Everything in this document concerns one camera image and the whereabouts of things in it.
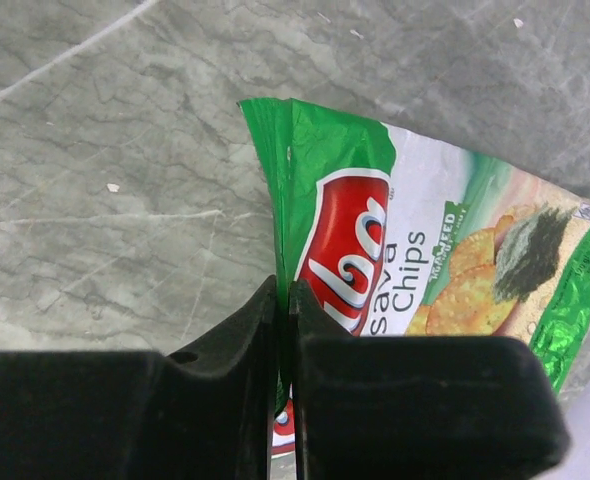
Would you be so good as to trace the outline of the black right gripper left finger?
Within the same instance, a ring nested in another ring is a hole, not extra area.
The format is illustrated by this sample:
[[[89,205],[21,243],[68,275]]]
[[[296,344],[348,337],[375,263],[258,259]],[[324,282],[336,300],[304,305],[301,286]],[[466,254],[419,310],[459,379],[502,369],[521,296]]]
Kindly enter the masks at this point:
[[[0,479],[266,479],[276,282],[183,348],[0,351]]]

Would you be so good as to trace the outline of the green Chuba chips bag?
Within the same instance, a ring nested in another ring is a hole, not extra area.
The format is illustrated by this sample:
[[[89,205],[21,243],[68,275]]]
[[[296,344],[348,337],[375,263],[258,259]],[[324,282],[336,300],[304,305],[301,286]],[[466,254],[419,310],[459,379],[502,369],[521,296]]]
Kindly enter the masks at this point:
[[[272,201],[281,308],[302,279],[355,336],[515,337],[562,387],[590,326],[590,199],[301,100],[240,110]]]

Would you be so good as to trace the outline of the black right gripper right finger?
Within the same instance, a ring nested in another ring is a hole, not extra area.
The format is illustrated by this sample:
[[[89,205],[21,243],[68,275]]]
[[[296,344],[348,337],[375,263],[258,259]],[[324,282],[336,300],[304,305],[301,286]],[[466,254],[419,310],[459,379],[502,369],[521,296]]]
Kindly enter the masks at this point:
[[[541,362],[510,337],[354,337],[289,294],[301,479],[531,479],[570,447]]]

